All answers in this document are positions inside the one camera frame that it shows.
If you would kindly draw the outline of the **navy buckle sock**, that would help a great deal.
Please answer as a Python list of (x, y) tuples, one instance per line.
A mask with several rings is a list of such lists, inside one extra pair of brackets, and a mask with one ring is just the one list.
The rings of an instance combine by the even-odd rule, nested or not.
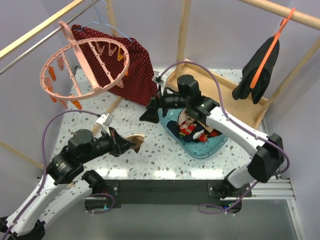
[(191, 133), (191, 135), (184, 135), (182, 132), (179, 133), (179, 137), (187, 142), (199, 142), (197, 138), (200, 136), (201, 133), (205, 131), (205, 128), (202, 125), (197, 124), (194, 131)]

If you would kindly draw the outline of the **red black argyle sock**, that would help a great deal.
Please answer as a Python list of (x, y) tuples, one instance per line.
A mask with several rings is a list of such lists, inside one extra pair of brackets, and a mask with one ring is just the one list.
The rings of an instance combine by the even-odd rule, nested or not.
[(203, 133), (200, 134), (200, 136), (197, 138), (199, 142), (205, 143), (208, 141), (210, 138), (218, 137), (222, 133), (218, 130), (213, 129), (211, 132), (208, 132), (205, 130)]

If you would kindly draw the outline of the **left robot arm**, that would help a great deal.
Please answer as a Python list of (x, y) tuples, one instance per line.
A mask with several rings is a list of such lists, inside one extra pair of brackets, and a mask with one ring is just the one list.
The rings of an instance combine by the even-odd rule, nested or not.
[(40, 183), (23, 204), (0, 219), (3, 238), (40, 240), (50, 224), (85, 197), (106, 196), (114, 206), (114, 197), (103, 192), (103, 177), (95, 170), (85, 171), (84, 164), (105, 154), (119, 157), (129, 150), (138, 152), (144, 138), (143, 134), (122, 137), (114, 128), (99, 138), (88, 129), (78, 130), (53, 157)]

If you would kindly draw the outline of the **tan cream striped sock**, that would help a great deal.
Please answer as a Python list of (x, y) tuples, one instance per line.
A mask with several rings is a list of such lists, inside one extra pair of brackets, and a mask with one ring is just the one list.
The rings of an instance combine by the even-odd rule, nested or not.
[(129, 135), (125, 137), (127, 141), (131, 141), (135, 144), (135, 146), (132, 148), (136, 153), (139, 152), (141, 145), (143, 144), (145, 140), (145, 135), (143, 133), (136, 133)]

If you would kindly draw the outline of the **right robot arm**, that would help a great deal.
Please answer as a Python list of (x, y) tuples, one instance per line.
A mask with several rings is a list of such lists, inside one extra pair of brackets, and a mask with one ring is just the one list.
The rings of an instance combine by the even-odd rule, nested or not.
[(282, 138), (277, 134), (267, 134), (253, 129), (244, 122), (233, 120), (222, 105), (203, 96), (198, 82), (192, 75), (182, 75), (177, 79), (178, 91), (167, 93), (160, 90), (150, 99), (140, 121), (157, 124), (159, 109), (166, 116), (170, 109), (185, 109), (186, 114), (196, 121), (211, 127), (235, 141), (251, 157), (251, 161), (232, 170), (215, 188), (222, 198), (235, 196), (241, 188), (252, 182), (267, 183), (284, 162)]

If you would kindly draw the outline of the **navy green striped sock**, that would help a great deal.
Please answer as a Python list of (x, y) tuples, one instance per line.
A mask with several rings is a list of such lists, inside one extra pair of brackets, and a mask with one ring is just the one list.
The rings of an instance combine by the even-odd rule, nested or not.
[(176, 121), (170, 120), (166, 127), (169, 129), (170, 132), (172, 132), (174, 135), (179, 136), (180, 134), (180, 126), (177, 124)]

